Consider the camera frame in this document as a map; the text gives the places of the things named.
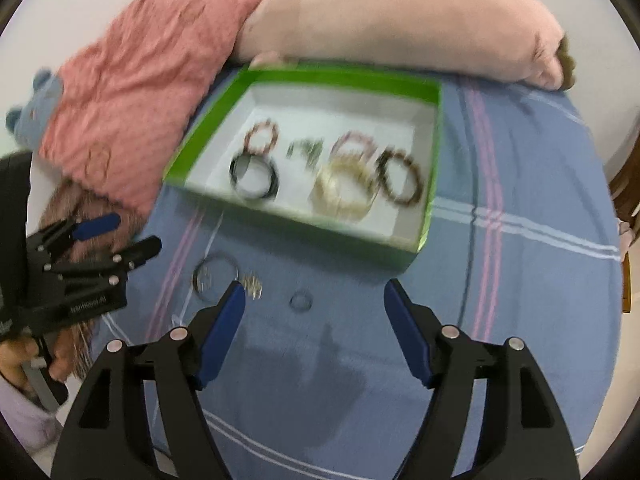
silver rivet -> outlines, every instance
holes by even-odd
[[[107,352],[115,354],[116,352],[122,350],[122,346],[122,341],[120,341],[119,339],[114,339],[113,341],[109,341],[107,343]]]
[[[460,330],[457,326],[445,325],[442,327],[442,335],[447,339],[456,339],[460,335]]]
[[[169,337],[174,341],[182,341],[183,339],[187,339],[188,335],[188,330],[183,326],[179,326],[178,328],[171,330]]]
[[[514,350],[524,350],[524,341],[519,337],[512,337],[509,339],[509,346]]]

blue bedsheet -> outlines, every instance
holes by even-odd
[[[614,212],[590,134],[561,93],[441,76],[437,199],[426,247],[399,279],[441,322],[481,340],[526,340],[579,453],[609,387],[622,279]],[[144,235],[161,255],[132,273],[129,307],[105,316],[97,354],[187,324],[205,305],[191,273],[213,250],[264,283],[219,378],[200,400],[234,478],[393,478],[431,393],[409,373],[383,308],[387,270],[306,247],[165,187]],[[306,313],[289,298],[313,294]],[[478,382],[458,471],[472,462]],[[156,394],[155,443],[166,448]]]

box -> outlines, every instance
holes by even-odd
[[[440,140],[440,84],[427,78],[382,70],[300,66],[241,70],[186,139],[165,181],[212,197],[233,214],[265,228],[301,236],[336,250],[355,252],[395,265],[409,264],[424,246],[431,221]],[[234,190],[229,165],[242,151],[254,124],[271,120],[278,141],[268,155],[280,187],[275,198],[247,201]],[[345,133],[374,139],[375,161],[387,147],[410,153],[425,185],[420,202],[397,206],[380,192],[362,219],[340,219],[318,212],[313,193],[317,170],[329,161],[334,143]],[[269,132],[252,137],[252,149],[268,144]],[[314,168],[291,145],[322,140]],[[343,152],[357,150],[349,142]],[[406,168],[390,165],[392,188],[411,195]]]

sleeve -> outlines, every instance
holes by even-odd
[[[55,413],[31,402],[0,374],[0,412],[28,453],[51,444],[62,432]]]

pink pillow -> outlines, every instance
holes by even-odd
[[[60,68],[63,94],[39,155],[148,215],[191,114],[260,1],[133,1]]]
[[[421,67],[554,90],[563,84],[563,37],[538,0],[264,0],[235,55]]]

